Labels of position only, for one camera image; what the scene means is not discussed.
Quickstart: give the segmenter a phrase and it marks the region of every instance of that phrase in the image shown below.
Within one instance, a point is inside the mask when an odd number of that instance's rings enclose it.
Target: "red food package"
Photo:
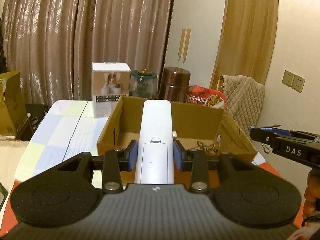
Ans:
[[[227,99],[220,91],[191,86],[188,89],[187,103],[209,106],[212,108],[227,109]]]

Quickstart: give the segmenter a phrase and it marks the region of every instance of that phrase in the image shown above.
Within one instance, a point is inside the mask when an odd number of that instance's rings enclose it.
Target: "hand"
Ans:
[[[312,171],[308,174],[308,187],[304,192],[306,201],[303,205],[303,219],[308,216],[320,213],[316,212],[316,201],[320,198],[320,177],[314,177]]]

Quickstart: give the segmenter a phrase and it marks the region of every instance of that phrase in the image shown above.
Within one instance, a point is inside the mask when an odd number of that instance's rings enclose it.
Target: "quilted chair cover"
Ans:
[[[255,126],[262,109],[265,86],[251,77],[222,75],[217,90],[227,98],[227,111],[249,137],[250,126]]]

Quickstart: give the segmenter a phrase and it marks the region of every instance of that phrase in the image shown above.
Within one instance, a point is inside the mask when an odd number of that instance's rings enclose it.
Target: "checkered tablecloth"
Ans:
[[[59,100],[31,138],[15,172],[23,182],[77,155],[97,156],[97,140],[107,118],[93,118],[91,101]],[[92,184],[101,187],[102,176],[95,171]]]

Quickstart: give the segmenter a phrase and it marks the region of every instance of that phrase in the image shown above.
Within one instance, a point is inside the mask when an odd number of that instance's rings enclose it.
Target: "electrical outlet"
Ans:
[[[293,77],[294,77],[293,73],[285,70],[284,75],[283,75],[283,79],[282,79],[282,83],[288,87],[291,87],[292,82],[293,82]]]
[[[302,89],[303,89],[303,85],[304,85],[304,78],[302,77],[299,77],[297,75],[294,75],[294,78],[293,78],[293,82],[292,82],[292,88],[294,90],[297,90],[298,92],[302,92]]]

